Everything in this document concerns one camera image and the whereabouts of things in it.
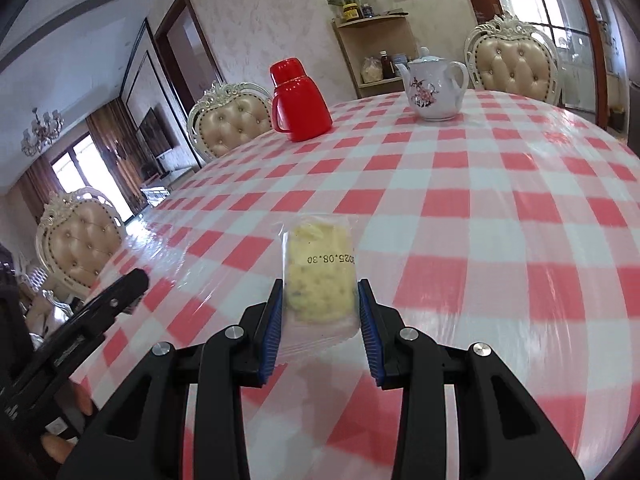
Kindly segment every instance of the ceiling light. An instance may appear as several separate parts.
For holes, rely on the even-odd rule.
[[[23,133],[24,138],[21,143],[22,152],[26,156],[34,156],[38,153],[42,153],[42,150],[47,146],[52,145],[53,141],[60,136],[62,125],[65,123],[57,110],[53,110],[53,118],[49,116],[49,112],[45,112],[42,115],[44,124],[38,117],[38,109],[34,108],[31,111],[36,116],[36,118],[31,121],[31,134],[34,139],[32,141],[29,131],[25,130]]]

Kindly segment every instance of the red and white tablecloth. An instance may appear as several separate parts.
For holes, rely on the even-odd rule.
[[[376,299],[441,344],[489,343],[594,478],[640,414],[640,160],[497,92],[469,91],[443,123],[417,120],[404,94],[332,115],[317,139],[270,132],[209,164],[149,215],[98,288],[143,267],[150,290],[76,379],[103,404],[155,342],[202,343],[267,298],[278,222],[350,215]],[[252,478],[387,480],[400,401],[375,388],[359,336],[277,367],[243,393]]]

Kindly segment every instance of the television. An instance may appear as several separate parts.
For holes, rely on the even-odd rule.
[[[153,108],[149,108],[138,127],[138,131],[155,158],[164,155],[173,148],[170,138],[158,121]]]

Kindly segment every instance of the plastic table cover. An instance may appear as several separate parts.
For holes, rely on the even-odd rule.
[[[274,226],[343,214],[376,299],[441,344],[489,343],[594,478],[640,413],[638,158],[565,110],[498,92],[468,91],[443,123],[401,93],[332,116],[304,143],[268,132],[241,146],[150,213],[97,284],[143,267],[150,290],[76,380],[103,404],[155,342],[237,322],[282,275]],[[242,394],[252,478],[390,478],[400,402],[375,388],[359,335],[278,366]]]

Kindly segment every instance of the curtain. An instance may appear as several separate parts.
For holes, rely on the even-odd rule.
[[[140,170],[146,163],[145,153],[136,139],[136,128],[122,100],[98,108],[86,118],[95,147],[118,184],[133,214],[146,205],[140,191],[143,179]]]
[[[37,224],[40,223],[45,204],[50,202],[51,194],[65,192],[45,156],[33,161],[17,185]]]

